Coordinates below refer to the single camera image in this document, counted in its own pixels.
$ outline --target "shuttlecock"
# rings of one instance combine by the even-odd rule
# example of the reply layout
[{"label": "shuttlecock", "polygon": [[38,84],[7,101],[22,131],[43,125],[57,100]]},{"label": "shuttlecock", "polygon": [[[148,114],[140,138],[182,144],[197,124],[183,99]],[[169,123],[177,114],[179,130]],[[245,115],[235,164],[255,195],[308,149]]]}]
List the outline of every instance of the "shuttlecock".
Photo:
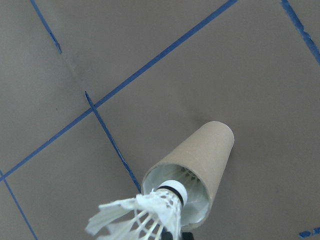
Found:
[{"label": "shuttlecock", "polygon": [[[89,219],[85,230],[96,235],[106,227],[109,235],[99,236],[97,240],[159,240],[165,229],[171,232],[173,240],[178,240],[181,209],[187,197],[187,191],[180,182],[168,180],[149,194],[100,205],[100,212]],[[114,222],[130,212],[133,212],[131,219]]]}]

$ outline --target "blue tape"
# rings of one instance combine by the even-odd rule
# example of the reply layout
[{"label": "blue tape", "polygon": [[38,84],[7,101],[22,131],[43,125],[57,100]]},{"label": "blue tape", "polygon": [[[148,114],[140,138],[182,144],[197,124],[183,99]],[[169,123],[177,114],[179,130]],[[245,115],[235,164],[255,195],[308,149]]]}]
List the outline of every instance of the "blue tape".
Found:
[{"label": "blue tape", "polygon": [[140,184],[139,182],[137,181],[134,173],[132,172],[132,170],[130,169],[128,163],[126,162],[126,160],[124,159],[124,157],[122,156],[114,138],[112,137],[109,129],[107,128],[105,122],[103,121],[102,117],[100,116],[99,112],[97,111],[97,108],[95,107],[94,103],[92,102],[91,98],[89,97],[88,93],[85,92],[85,96],[86,96],[86,99],[88,100],[88,103],[91,107],[91,109],[93,110],[96,118],[98,119],[99,123],[101,124],[101,127],[103,128],[105,134],[107,135],[107,137],[109,138],[114,150],[116,151],[116,153],[118,154],[122,164],[124,165],[125,169],[127,170],[127,172],[129,173],[133,183],[135,184],[136,188],[138,189],[139,193],[141,193],[141,187],[140,187]]},{"label": "blue tape", "polygon": [[104,96],[101,100],[99,100],[95,104],[96,108],[100,107],[108,99],[110,99],[112,96],[117,94],[121,89],[123,89],[125,86],[130,84],[133,80],[135,80],[137,77],[139,77],[145,71],[147,71],[149,68],[151,68],[157,62],[159,62],[161,59],[163,59],[165,56],[167,56],[169,53],[171,53],[179,45],[184,43],[192,35],[197,33],[200,29],[202,29],[204,26],[206,26],[208,23],[210,23],[213,19],[218,17],[220,14],[222,14],[225,10],[230,8],[237,1],[238,0],[228,0],[225,4],[223,4],[221,7],[219,7],[216,11],[211,13],[209,16],[207,16],[201,22],[199,22],[196,26],[194,26],[192,29],[190,29],[186,34],[184,34],[182,37],[180,37],[178,40],[176,40],[174,43],[172,43],[170,46],[168,46],[165,50],[163,50],[161,53],[159,53],[157,56],[155,56],[152,60],[150,60],[146,65],[141,67],[138,71],[136,71],[134,74],[132,74],[130,77],[128,77],[125,81],[123,81],[120,85],[118,85],[115,89],[113,89],[106,96]]},{"label": "blue tape", "polygon": [[315,44],[315,42],[312,40],[309,33],[305,31],[305,27],[302,25],[301,21],[299,20],[297,14],[293,10],[293,8],[290,6],[290,3],[288,0],[281,0],[282,7],[290,17],[292,23],[294,24],[295,28],[298,30],[298,32],[301,34],[305,44],[310,49],[311,53],[313,54],[315,60],[320,65],[320,52],[319,48]]},{"label": "blue tape", "polygon": [[56,39],[54,33],[51,31],[46,19],[44,18],[44,16],[42,15],[38,5],[36,4],[35,0],[30,0],[34,10],[36,11],[36,13],[38,14],[43,26],[45,27],[46,31],[49,33],[54,45],[56,46],[56,49],[58,50],[58,52],[61,54],[62,53],[62,50],[61,50],[61,46],[60,44],[58,43],[58,40]]},{"label": "blue tape", "polygon": [[[35,10],[37,11],[38,7],[35,4],[33,0],[30,0],[32,2],[33,6],[35,7]],[[156,57],[154,57],[151,61],[149,61],[146,65],[141,67],[138,71],[136,71],[133,75],[131,75],[129,78],[127,78],[125,81],[123,81],[120,85],[118,85],[115,89],[113,89],[111,92],[109,92],[106,96],[104,96],[102,99],[100,99],[96,104],[95,107],[100,107],[103,103],[105,103],[108,99],[110,99],[112,96],[117,94],[120,90],[122,90],[125,86],[130,84],[132,81],[134,81],[137,77],[139,77],[141,74],[143,74],[145,71],[147,71],[149,68],[151,68],[153,65],[155,65],[157,62],[159,62],[161,59],[163,59],[166,55],[168,55],[170,52],[172,52],[175,48],[177,48],[180,44],[185,42],[188,38],[190,38],[192,35],[194,35],[196,32],[198,32],[200,29],[202,29],[205,25],[210,23],[213,19],[215,19],[217,16],[222,14],[224,11],[226,11],[228,8],[230,8],[233,4],[235,4],[238,0],[228,0],[225,4],[223,4],[221,7],[219,7],[216,11],[214,11],[212,14],[210,14],[208,17],[206,17],[204,20],[202,20],[199,24],[197,24],[195,27],[193,27],[191,30],[189,30],[186,34],[184,34],[182,37],[180,37],[177,41],[175,41],[173,44],[171,44],[169,47],[167,47],[165,50],[163,50],[160,54],[158,54]],[[44,21],[44,26],[49,27],[48,24],[46,24],[46,21]],[[50,138],[47,142],[45,142],[43,145],[38,147],[34,152],[32,152],[29,156],[27,156],[25,159],[23,159],[21,162],[19,162],[16,166],[14,166],[12,169],[10,169],[7,173],[4,174],[5,177],[8,177],[13,172],[15,172],[18,168],[20,168],[22,165],[24,165],[27,161],[29,161],[31,158],[33,158],[35,155],[37,155],[40,151],[42,151],[45,147],[50,145],[54,140],[56,140],[58,137],[60,137],[62,134],[64,134],[66,131],[68,131],[70,128],[72,128],[74,125],[76,125],[78,122],[80,122],[82,119],[84,119],[86,116],[88,116],[92,112],[92,108],[89,108],[87,111],[82,113],[79,117],[77,117],[75,120],[73,120],[71,123],[69,123],[65,128],[63,128],[61,131],[59,131],[56,135],[54,135],[52,138]]]},{"label": "blue tape", "polygon": [[3,181],[4,181],[4,184],[5,184],[5,185],[6,185],[6,187],[8,188],[9,193],[11,194],[11,197],[13,198],[13,200],[14,200],[14,202],[15,202],[15,204],[16,204],[16,206],[17,206],[17,208],[19,209],[19,211],[20,211],[20,213],[21,213],[21,215],[22,215],[22,217],[23,217],[23,219],[24,219],[24,221],[25,221],[26,225],[28,226],[28,228],[29,228],[30,232],[32,233],[32,235],[33,235],[34,239],[35,239],[35,240],[38,240],[38,238],[37,238],[37,235],[36,235],[35,231],[34,231],[34,230],[33,230],[33,228],[31,227],[31,225],[30,225],[30,223],[29,223],[29,221],[28,221],[28,219],[27,219],[27,217],[26,217],[26,215],[25,215],[24,211],[22,210],[22,208],[21,208],[21,206],[20,206],[20,204],[19,204],[19,202],[18,202],[18,200],[17,200],[16,196],[14,195],[14,192],[12,191],[11,187],[9,186],[9,183],[7,182],[7,180],[6,180],[6,178],[4,177],[4,175],[3,175],[3,173],[2,173],[2,171],[1,171],[1,170],[0,170],[0,175],[1,175],[1,178],[3,179]]},{"label": "blue tape", "polygon": [[35,155],[37,155],[39,152],[41,152],[44,148],[52,144],[57,138],[59,138],[62,134],[67,132],[69,129],[71,129],[74,125],[79,123],[82,119],[84,119],[86,116],[88,116],[90,113],[92,113],[92,109],[89,108],[87,111],[82,113],[80,116],[78,116],[75,120],[70,122],[67,126],[65,126],[62,130],[60,130],[56,135],[51,137],[48,141],[46,141],[44,144],[42,144],[40,147],[38,147],[35,151],[33,151],[30,155],[28,155],[25,159],[20,161],[17,165],[15,165],[13,168],[11,168],[7,173],[4,174],[4,177],[8,177],[13,172],[15,172],[18,168],[20,168],[22,165],[24,165],[26,162],[28,162],[30,159],[32,159]]}]

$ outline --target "cardboard tube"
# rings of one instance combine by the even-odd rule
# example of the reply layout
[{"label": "cardboard tube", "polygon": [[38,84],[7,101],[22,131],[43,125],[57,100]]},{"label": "cardboard tube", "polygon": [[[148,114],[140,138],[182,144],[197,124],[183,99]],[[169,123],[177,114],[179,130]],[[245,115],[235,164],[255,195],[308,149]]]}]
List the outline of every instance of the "cardboard tube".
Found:
[{"label": "cardboard tube", "polygon": [[184,174],[184,168],[192,171],[202,188],[185,186],[188,202],[185,212],[182,209],[181,225],[183,231],[197,228],[210,213],[233,145],[234,135],[227,125],[218,121],[204,124],[146,173],[143,192],[150,192],[165,180],[181,181],[178,174],[170,173],[173,168],[177,168],[180,175]]}]

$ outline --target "gray floor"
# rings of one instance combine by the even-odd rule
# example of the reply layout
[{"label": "gray floor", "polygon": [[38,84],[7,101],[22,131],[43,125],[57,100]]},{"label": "gray floor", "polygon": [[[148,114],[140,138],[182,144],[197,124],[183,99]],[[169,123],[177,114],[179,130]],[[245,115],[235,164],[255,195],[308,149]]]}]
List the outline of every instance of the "gray floor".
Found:
[{"label": "gray floor", "polygon": [[[85,91],[96,103],[225,2],[38,1],[62,54],[28,0],[0,3],[0,168],[29,223],[1,179],[0,239],[91,240],[98,205],[137,194],[93,113],[37,148],[89,109]],[[319,1],[289,2],[320,46]],[[320,227],[320,68],[280,0],[239,0],[98,110],[140,183],[204,123],[231,127],[196,240]]]}]

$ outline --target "black object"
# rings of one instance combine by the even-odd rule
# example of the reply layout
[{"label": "black object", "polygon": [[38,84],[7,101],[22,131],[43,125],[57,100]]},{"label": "black object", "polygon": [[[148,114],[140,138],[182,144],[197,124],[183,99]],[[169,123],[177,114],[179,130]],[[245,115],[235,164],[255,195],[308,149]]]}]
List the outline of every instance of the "black object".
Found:
[{"label": "black object", "polygon": [[171,186],[160,186],[158,187],[158,189],[168,189],[170,190],[171,192],[173,192],[175,195],[177,195],[177,197],[179,198],[180,202],[181,202],[181,205],[183,206],[184,205],[184,200],[182,199],[182,196],[180,195],[180,193],[175,190],[173,187]]},{"label": "black object", "polygon": [[182,233],[182,240],[195,240],[194,235],[192,232],[183,232]]},{"label": "black object", "polygon": [[[192,232],[183,232],[181,234],[181,236],[182,236],[182,240],[195,240]],[[173,236],[172,236],[171,232],[164,231],[161,234],[161,240],[173,240]]]},{"label": "black object", "polygon": [[174,237],[172,236],[171,232],[164,231],[161,233],[161,240],[173,240]]}]

